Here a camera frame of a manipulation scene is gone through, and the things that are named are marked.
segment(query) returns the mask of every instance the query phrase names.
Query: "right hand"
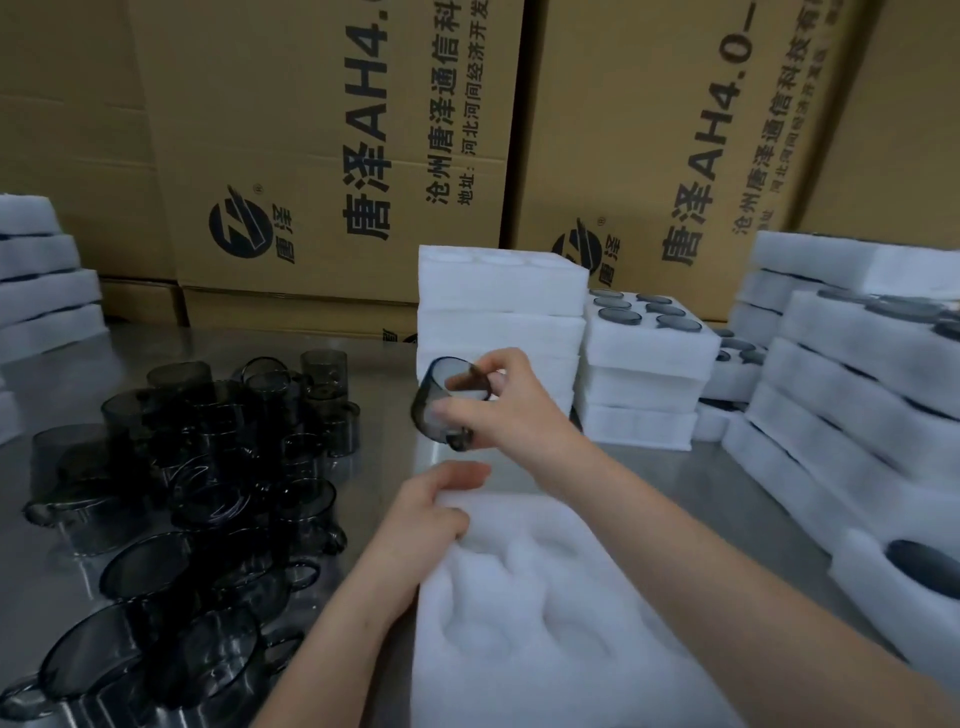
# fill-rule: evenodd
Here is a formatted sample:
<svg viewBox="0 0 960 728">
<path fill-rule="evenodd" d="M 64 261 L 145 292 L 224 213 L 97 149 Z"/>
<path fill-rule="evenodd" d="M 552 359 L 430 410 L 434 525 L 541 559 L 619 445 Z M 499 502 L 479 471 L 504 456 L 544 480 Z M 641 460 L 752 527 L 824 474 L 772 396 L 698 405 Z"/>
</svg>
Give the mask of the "right hand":
<svg viewBox="0 0 960 728">
<path fill-rule="evenodd" d="M 432 405 L 444 421 L 473 430 L 472 449 L 501 449 L 532 470 L 552 451 L 583 438 L 550 399 L 520 349 L 484 354 L 473 366 L 490 380 L 496 401 L 451 397 Z"/>
</svg>

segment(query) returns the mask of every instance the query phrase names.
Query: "metal tabletop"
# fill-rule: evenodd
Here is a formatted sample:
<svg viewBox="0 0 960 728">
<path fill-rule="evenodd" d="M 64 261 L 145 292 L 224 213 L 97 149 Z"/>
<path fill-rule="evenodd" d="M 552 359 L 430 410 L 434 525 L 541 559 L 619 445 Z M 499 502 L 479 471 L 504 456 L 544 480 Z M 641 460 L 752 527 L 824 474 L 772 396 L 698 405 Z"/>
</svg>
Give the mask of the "metal tabletop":
<svg viewBox="0 0 960 728">
<path fill-rule="evenodd" d="M 348 549 L 325 565 L 324 577 L 315 587 L 294 595 L 288 610 L 289 620 L 307 627 L 356 562 L 397 486 L 435 457 L 409 417 L 417 388 L 414 346 L 281 331 L 124 325 L 3 368 L 23 411 L 26 434 L 0 448 L 0 689 L 34 672 L 63 632 L 107 604 L 97 594 L 96 579 L 110 555 L 73 557 L 56 530 L 30 525 L 20 513 L 29 498 L 31 435 L 58 425 L 100 422 L 104 400 L 144 386 L 147 372 L 160 364 L 202 359 L 215 376 L 228 377 L 255 356 L 275 356 L 295 367 L 301 352 L 327 347 L 348 354 L 350 399 L 362 412 L 361 448 L 337 463 L 333 478 Z M 619 446 L 605 450 L 729 543 L 882 642 L 829 579 L 829 557 L 719 447 L 695 444 L 692 452 Z M 482 457 L 494 465 L 489 488 L 536 490 L 533 479 L 499 453 Z M 157 530 L 165 527 L 156 525 Z M 381 652 L 365 724 L 409 724 L 413 637 L 411 611 L 397 623 Z M 48 719 L 36 723 L 40 724 L 54 723 Z"/>
</svg>

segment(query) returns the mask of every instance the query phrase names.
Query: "brown cardboard box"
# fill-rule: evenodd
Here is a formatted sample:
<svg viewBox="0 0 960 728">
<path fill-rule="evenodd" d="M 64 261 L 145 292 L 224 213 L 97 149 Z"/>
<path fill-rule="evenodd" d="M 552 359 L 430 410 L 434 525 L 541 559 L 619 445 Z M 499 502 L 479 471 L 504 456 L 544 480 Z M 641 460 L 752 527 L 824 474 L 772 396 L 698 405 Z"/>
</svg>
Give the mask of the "brown cardboard box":
<svg viewBox="0 0 960 728">
<path fill-rule="evenodd" d="M 548 0 L 512 245 L 725 319 L 754 233 L 789 217 L 859 10 Z"/>
<path fill-rule="evenodd" d="M 125 0 L 0 13 L 0 190 L 50 197 L 85 267 L 174 278 Z"/>
<path fill-rule="evenodd" d="M 498 244 L 522 3 L 130 6 L 183 285 L 414 302 Z"/>
<path fill-rule="evenodd" d="M 183 292 L 170 283 L 100 279 L 104 315 L 132 324 L 187 326 Z"/>
<path fill-rule="evenodd" d="M 194 328 L 255 328 L 416 341 L 417 307 L 184 289 Z"/>
<path fill-rule="evenodd" d="M 960 8 L 888 0 L 799 228 L 953 249 Z"/>
</svg>

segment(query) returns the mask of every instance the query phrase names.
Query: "foam tray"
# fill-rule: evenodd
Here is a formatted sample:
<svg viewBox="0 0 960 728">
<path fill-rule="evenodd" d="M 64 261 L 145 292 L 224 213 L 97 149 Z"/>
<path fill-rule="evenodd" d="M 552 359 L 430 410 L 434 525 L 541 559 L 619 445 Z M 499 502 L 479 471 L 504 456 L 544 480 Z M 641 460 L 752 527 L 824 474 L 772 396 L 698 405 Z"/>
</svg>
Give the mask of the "foam tray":
<svg viewBox="0 0 960 728">
<path fill-rule="evenodd" d="M 780 328 L 782 314 L 767 308 L 757 308 L 748 303 L 734 303 L 730 309 L 727 326 L 736 335 L 758 346 L 768 347 Z"/>
<path fill-rule="evenodd" d="M 442 494 L 466 536 L 420 587 L 415 728 L 735 726 L 587 526 L 545 496 Z"/>
<path fill-rule="evenodd" d="M 48 313 L 0 328 L 0 363 L 25 359 L 107 331 L 97 304 Z"/>
<path fill-rule="evenodd" d="M 717 354 L 717 359 L 713 363 L 713 373 L 710 375 L 706 386 L 704 386 L 702 398 L 722 401 L 750 401 L 750 397 L 754 395 L 756 384 L 760 381 L 760 374 L 764 366 L 762 357 L 766 356 L 766 350 L 763 347 L 756 346 L 752 350 L 762 355 L 761 360 L 757 360 L 754 355 L 748 355 L 745 359 L 740 355 L 742 351 L 741 349 L 721 345 L 721 353 Z"/>
<path fill-rule="evenodd" d="M 23 420 L 13 392 L 0 392 L 0 445 L 22 433 Z"/>
<path fill-rule="evenodd" d="M 960 421 L 918 407 L 875 379 L 779 338 L 763 378 L 912 479 L 952 482 L 960 473 Z"/>
<path fill-rule="evenodd" d="M 0 328 L 95 301 L 100 301 L 96 271 L 70 271 L 0 283 Z"/>
<path fill-rule="evenodd" d="M 553 253 L 420 246 L 420 308 L 580 316 L 589 271 Z"/>
<path fill-rule="evenodd" d="M 719 443 L 733 420 L 742 420 L 743 411 L 729 402 L 697 402 L 697 424 L 690 439 L 697 443 Z"/>
<path fill-rule="evenodd" d="M 954 316 L 944 313 L 947 319 Z M 929 321 L 902 321 L 871 312 L 862 303 L 799 292 L 783 314 L 779 336 L 960 418 L 960 341 L 936 333 Z"/>
<path fill-rule="evenodd" d="M 960 541 L 960 493 L 921 487 L 826 420 L 760 382 L 747 419 L 790 453 L 881 541 Z M 951 481 L 941 483 L 953 487 Z"/>
<path fill-rule="evenodd" d="M 720 349 L 720 337 L 682 303 L 665 297 L 670 302 L 668 305 L 684 312 L 683 318 L 699 324 L 699 331 L 658 328 L 658 314 L 648 313 L 648 303 L 638 301 L 634 293 L 624 293 L 622 300 L 642 317 L 638 326 L 605 321 L 599 316 L 602 307 L 593 302 L 595 298 L 588 294 L 585 301 L 584 356 L 588 364 L 701 381 L 710 378 L 713 360 Z"/>
<path fill-rule="evenodd" d="M 431 362 L 441 356 L 455 356 L 466 361 L 476 361 L 485 353 L 487 350 L 452 350 L 436 344 L 431 344 L 428 349 L 420 344 L 417 347 L 417 382 L 423 381 Z M 530 357 L 530 366 L 534 370 L 534 375 L 547 392 L 572 392 L 579 362 L 579 356 L 560 358 L 535 354 Z"/>
<path fill-rule="evenodd" d="M 60 232 L 60 223 L 48 198 L 0 195 L 0 234 L 42 235 L 57 232 Z"/>
<path fill-rule="evenodd" d="M 740 290 L 736 292 L 736 299 L 760 308 L 769 308 L 771 311 L 783 313 L 790 303 L 794 291 L 819 291 L 821 288 L 830 288 L 819 280 L 806 279 L 802 276 L 790 276 L 774 271 L 750 271 L 740 282 Z"/>
<path fill-rule="evenodd" d="M 578 387 L 584 401 L 591 404 L 688 413 L 696 408 L 704 382 L 681 376 L 591 367 L 582 360 Z"/>
<path fill-rule="evenodd" d="M 731 418 L 721 447 L 827 553 L 851 528 L 866 528 L 853 510 L 746 418 Z"/>
<path fill-rule="evenodd" d="M 847 534 L 829 573 L 911 667 L 960 693 L 960 601 L 913 581 L 862 531 Z"/>
<path fill-rule="evenodd" d="M 960 298 L 960 253 L 795 232 L 760 231 L 751 266 L 851 291 Z"/>
<path fill-rule="evenodd" d="M 0 239 L 0 280 L 80 268 L 73 235 Z"/>
<path fill-rule="evenodd" d="M 697 413 L 674 414 L 649 409 L 591 404 L 577 388 L 573 400 L 584 434 L 596 443 L 638 448 L 689 450 Z"/>
<path fill-rule="evenodd" d="M 489 352 L 518 347 L 528 356 L 572 359 L 580 352 L 582 317 L 486 311 L 417 311 L 418 346 L 430 351 Z"/>
</svg>

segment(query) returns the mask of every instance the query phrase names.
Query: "printed logo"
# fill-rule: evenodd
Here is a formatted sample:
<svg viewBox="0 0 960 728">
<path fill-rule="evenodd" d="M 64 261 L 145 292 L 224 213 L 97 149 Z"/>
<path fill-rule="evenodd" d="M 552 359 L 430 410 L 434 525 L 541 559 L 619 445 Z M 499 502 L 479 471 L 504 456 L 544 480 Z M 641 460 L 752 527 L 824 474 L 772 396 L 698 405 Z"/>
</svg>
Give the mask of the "printed logo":
<svg viewBox="0 0 960 728">
<path fill-rule="evenodd" d="M 593 274 L 600 267 L 603 248 L 600 238 L 587 230 L 583 220 L 578 217 L 577 227 L 557 238 L 557 242 L 553 244 L 553 252 L 584 266 Z"/>
<path fill-rule="evenodd" d="M 210 210 L 208 225 L 214 242 L 236 257 L 263 255 L 274 242 L 270 215 L 230 185 L 227 191 L 230 196 Z"/>
</svg>

